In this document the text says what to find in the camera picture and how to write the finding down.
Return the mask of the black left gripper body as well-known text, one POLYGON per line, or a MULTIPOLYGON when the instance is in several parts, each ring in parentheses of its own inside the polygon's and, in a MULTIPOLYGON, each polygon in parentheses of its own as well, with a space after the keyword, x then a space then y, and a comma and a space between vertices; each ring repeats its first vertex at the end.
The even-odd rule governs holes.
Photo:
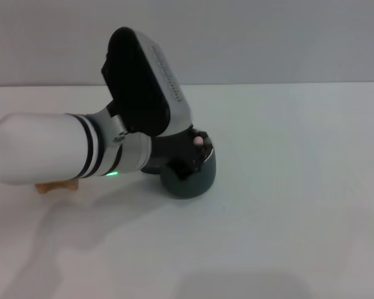
POLYGON ((193 125, 174 135, 151 137, 151 153, 148 162, 141 169, 143 173, 160 173, 168 163, 176 168, 193 170, 196 150, 193 138, 196 136, 193 125))

